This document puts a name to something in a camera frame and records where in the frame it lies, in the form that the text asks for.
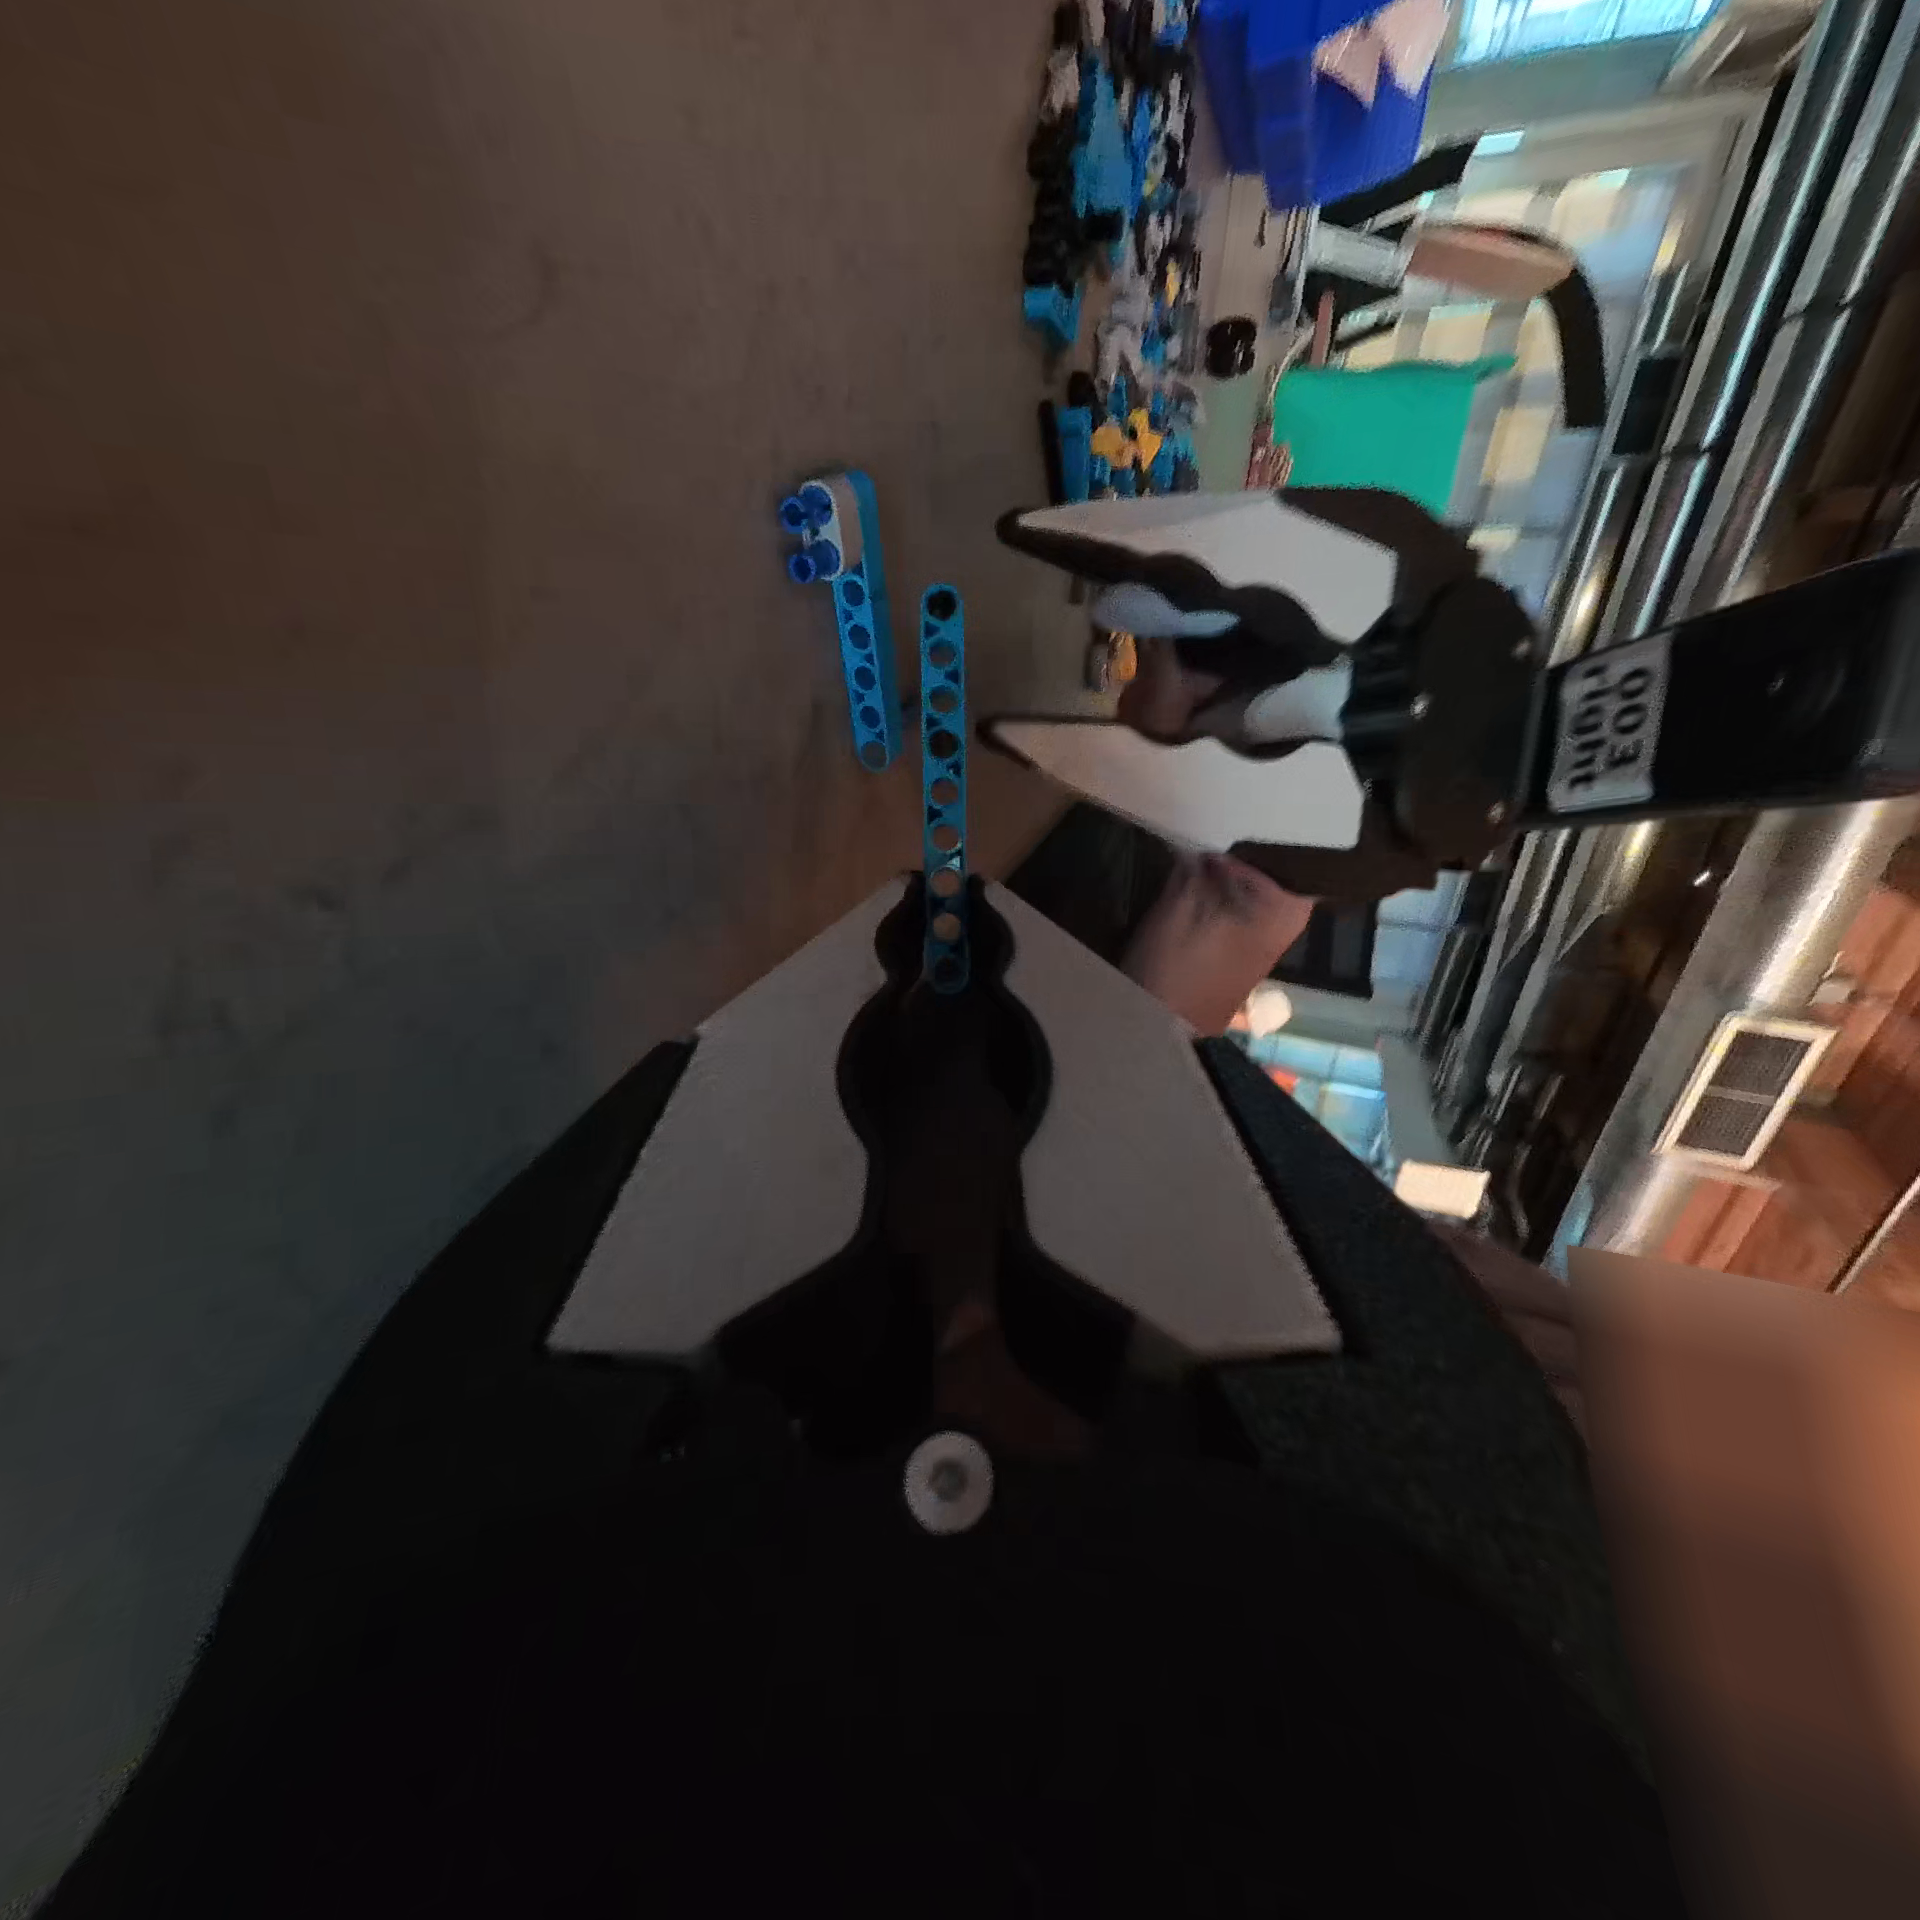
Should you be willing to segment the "white vent grille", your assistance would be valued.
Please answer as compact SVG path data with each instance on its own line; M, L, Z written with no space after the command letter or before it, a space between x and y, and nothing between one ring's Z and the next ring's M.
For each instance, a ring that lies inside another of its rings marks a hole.
M1829 1025L1725 1016L1702 1046L1649 1153L1750 1172L1835 1041Z

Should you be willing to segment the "pile of small building bricks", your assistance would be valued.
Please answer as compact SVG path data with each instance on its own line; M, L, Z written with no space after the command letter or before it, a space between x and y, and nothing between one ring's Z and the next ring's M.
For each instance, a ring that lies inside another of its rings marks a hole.
M1198 485L1192 13L1186 3L1050 12L1023 150L1019 308L1055 381L1040 402L1054 506Z

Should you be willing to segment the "blue plastic bin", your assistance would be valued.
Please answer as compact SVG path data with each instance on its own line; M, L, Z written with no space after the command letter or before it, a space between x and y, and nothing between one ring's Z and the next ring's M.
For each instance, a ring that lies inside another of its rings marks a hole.
M1449 3L1203 3L1192 42L1223 157L1273 212L1361 222L1457 180L1424 157Z

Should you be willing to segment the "long blue perforated beam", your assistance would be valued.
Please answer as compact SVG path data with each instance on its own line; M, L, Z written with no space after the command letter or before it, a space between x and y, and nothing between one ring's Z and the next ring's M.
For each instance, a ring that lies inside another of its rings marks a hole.
M962 594L937 584L919 605L922 979L968 985L968 698Z

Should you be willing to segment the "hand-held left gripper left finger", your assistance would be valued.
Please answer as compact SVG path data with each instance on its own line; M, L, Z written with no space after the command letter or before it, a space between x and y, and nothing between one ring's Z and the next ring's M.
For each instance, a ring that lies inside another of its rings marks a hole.
M913 894L888 880L697 1027L551 1353L697 1361L855 1241L872 1162L841 1064L888 982L880 931Z

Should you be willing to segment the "teal plastic panel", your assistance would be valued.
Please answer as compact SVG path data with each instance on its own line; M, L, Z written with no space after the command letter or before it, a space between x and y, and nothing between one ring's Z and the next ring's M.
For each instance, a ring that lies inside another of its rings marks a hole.
M1271 435L1291 490L1375 490L1441 520L1477 396L1513 354L1398 361L1381 368L1291 368L1271 401Z

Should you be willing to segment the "silver ventilation duct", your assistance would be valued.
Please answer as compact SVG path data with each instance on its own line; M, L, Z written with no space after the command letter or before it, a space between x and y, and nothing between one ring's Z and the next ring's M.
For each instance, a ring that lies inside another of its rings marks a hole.
M1549 1270L1575 1250L1658 1254L1707 1166L1664 1147L1710 1056L1743 1025L1809 1025L1839 940L1915 828L1915 800L1761 813L1575 1181Z

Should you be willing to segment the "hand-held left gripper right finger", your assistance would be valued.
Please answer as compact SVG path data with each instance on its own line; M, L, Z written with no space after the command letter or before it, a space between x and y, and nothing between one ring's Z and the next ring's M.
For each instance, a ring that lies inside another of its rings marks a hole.
M1034 1050L999 1320L1030 1362L1334 1355L1336 1321L1187 1025L990 882L999 1004Z

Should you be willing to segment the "grey desk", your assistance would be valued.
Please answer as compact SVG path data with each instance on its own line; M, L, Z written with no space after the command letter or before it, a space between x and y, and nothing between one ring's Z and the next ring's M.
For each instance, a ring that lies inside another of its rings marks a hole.
M778 493L1071 699L1050 12L3 5L3 1916L416 1274L911 861Z

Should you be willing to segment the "short blue beam with pins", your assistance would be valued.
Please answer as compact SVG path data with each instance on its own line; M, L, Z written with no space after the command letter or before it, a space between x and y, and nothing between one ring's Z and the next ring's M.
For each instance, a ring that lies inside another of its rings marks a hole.
M803 478L778 501L776 522L785 578L832 610L855 761L885 773L902 749L902 701L872 480L856 469Z

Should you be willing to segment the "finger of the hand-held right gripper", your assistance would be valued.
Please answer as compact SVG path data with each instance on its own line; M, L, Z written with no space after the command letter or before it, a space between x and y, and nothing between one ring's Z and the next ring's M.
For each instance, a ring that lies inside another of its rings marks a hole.
M1187 852L1360 844L1365 784L1341 736L1345 666L1320 666L1226 705L1226 733L1147 736L1117 717L999 713L977 738Z
M997 539L1088 587L1136 640L1238 649L1273 668L1341 660L1397 603L1397 557L1277 491L1107 496L997 520Z

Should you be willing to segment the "person's right hand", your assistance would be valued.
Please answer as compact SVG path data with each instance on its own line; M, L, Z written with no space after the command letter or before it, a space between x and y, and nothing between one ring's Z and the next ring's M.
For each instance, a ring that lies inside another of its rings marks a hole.
M1184 857L1122 944L1117 972L1192 1035L1221 1038L1303 937L1312 907L1232 856Z

